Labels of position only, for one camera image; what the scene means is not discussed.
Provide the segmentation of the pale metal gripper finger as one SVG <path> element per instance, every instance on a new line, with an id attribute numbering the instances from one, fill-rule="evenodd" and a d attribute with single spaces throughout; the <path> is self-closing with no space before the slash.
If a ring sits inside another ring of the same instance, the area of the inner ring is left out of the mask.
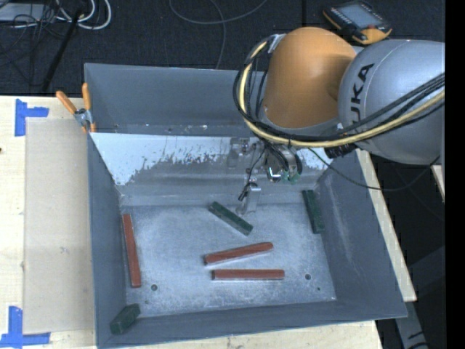
<path id="1" fill-rule="evenodd" d="M 235 168 L 240 158 L 248 155 L 251 150 L 251 141 L 245 137 L 233 137 L 230 139 L 230 149 L 227 156 L 227 167 Z"/>
<path id="2" fill-rule="evenodd" d="M 256 211 L 261 195 L 261 188 L 255 183 L 248 183 L 240 193 L 239 204 L 236 207 L 236 213 L 245 215 Z"/>

